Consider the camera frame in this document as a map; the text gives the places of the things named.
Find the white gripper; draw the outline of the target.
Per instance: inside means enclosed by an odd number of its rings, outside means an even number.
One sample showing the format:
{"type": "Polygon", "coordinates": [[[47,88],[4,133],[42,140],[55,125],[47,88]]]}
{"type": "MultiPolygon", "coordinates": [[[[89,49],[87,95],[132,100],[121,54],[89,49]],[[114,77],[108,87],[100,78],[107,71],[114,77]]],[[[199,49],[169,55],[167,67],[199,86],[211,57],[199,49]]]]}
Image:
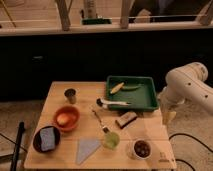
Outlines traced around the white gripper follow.
{"type": "Polygon", "coordinates": [[[174,108],[177,105],[175,98],[168,87],[164,87],[159,94],[160,108],[162,112],[162,123],[168,125],[176,116],[174,108]]]}

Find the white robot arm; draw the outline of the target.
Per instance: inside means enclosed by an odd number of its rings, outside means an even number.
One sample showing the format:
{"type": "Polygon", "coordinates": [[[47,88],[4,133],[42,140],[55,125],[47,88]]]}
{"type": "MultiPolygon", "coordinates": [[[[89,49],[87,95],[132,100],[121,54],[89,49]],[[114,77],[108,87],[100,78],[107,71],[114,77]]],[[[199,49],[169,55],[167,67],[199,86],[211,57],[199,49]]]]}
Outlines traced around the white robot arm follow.
{"type": "Polygon", "coordinates": [[[200,62],[174,68],[166,74],[166,86],[158,96],[164,125],[174,119],[175,107],[185,100],[191,100],[213,115],[213,87],[205,84],[207,78],[207,67],[200,62]]]}

